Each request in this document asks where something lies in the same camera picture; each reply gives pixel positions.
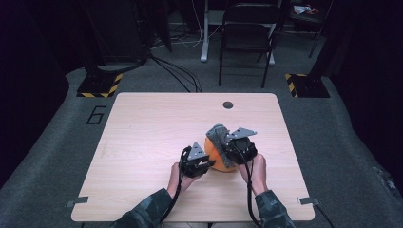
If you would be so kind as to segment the white desk leg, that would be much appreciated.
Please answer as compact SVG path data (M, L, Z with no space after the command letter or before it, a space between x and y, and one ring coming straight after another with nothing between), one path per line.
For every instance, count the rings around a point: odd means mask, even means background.
M203 39L201 47L201 62L206 63L208 60L208 49L209 49L209 8L208 0L204 0L204 11L203 11Z

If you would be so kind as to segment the person's right hand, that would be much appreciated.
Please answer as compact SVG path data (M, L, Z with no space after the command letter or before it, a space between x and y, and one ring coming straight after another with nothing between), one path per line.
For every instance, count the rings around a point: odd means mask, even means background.
M240 174L246 183L251 182L251 189L255 196L268 190L266 184L266 159L261 155L238 166Z

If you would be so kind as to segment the grey cloth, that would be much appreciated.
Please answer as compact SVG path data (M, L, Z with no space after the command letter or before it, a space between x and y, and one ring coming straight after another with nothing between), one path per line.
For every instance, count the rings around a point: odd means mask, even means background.
M229 160L225 154L224 147L226 146L226 136L228 129L221 123L215 124L210 130L206 132L206 137L213 144L214 148L218 150L220 158L222 159L225 168L232 168L234 164Z

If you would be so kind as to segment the black stand base striped edge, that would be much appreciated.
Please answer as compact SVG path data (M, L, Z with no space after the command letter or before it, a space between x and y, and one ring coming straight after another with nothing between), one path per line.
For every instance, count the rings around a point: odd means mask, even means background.
M107 74L97 78L86 76L77 89L77 97L108 98L116 92L123 75Z
M287 73L285 79L291 95L295 98L329 98L330 94L320 79L306 74Z

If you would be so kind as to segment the orange plush toy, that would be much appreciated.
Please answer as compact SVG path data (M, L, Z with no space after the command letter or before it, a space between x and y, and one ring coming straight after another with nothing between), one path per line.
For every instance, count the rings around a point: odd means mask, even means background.
M224 173L229 173L236 170L235 166L225 166L219 150L208 138L206 138L204 142L204 151L209 156L209 160L215 162L212 166L213 169Z

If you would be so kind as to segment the person's left hand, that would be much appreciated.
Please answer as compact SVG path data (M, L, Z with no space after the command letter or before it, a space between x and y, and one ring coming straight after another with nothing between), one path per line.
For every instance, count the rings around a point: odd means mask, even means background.
M196 178L183 177L180 179L180 168L177 162L173 163L171 166L171 174L166 191L171 198L174 198L177 192L178 186L181 187L182 191L187 190L190 185L196 180Z

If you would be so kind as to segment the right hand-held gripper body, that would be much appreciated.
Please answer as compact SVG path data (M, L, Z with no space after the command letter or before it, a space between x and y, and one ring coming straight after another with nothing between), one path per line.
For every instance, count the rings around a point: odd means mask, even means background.
M258 150L249 137L256 135L254 130L239 128L224 137L225 156L236 164L246 164L257 156Z

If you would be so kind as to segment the orange and white items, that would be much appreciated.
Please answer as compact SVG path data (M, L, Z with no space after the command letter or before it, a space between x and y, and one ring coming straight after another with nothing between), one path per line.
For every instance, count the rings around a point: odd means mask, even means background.
M301 15L303 13L306 13L306 14L309 14L309 15L314 15L314 14L319 13L318 9L312 8L309 5L306 5L306 6L293 6L293 10L294 10L294 13L297 14L297 15Z

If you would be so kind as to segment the black cabinet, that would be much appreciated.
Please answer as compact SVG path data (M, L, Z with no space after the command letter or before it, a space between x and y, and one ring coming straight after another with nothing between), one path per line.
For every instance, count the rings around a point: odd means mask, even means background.
M84 8L105 63L146 60L134 0L84 0Z

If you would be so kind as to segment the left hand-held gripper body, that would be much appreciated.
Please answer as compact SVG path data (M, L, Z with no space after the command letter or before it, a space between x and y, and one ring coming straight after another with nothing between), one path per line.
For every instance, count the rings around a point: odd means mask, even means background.
M200 164L207 161L209 161L209 156L197 142L194 142L183 150L180 158L180 170L185 176L196 178L208 171L206 168L200 168Z

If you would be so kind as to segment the black folding chair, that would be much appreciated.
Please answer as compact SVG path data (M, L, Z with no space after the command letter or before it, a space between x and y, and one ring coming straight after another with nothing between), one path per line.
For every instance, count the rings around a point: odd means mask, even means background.
M258 53L265 57L261 88L265 87L270 58L274 48L280 7L268 3L237 3L226 9L221 21L219 86L222 81L225 52Z

